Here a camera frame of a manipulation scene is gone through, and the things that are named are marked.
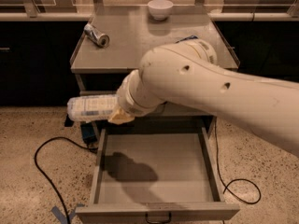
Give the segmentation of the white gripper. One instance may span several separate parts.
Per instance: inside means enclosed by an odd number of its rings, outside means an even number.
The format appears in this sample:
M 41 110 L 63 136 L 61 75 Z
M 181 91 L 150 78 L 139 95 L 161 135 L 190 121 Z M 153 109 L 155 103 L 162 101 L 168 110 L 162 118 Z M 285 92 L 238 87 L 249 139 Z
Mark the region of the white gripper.
M 118 104 L 108 117 L 112 124 L 121 125 L 133 121 L 134 117 L 144 117 L 165 102 L 157 92 L 156 84 L 139 70 L 133 70 L 117 90 Z

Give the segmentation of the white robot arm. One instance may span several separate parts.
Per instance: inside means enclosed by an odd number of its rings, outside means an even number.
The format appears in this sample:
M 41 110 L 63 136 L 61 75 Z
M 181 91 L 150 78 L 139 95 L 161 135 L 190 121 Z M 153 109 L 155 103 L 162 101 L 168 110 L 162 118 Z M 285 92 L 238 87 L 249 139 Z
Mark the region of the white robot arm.
M 225 119 L 299 156 L 299 84 L 223 69 L 194 39 L 149 50 L 117 90 L 108 121 L 123 124 L 170 102 Z

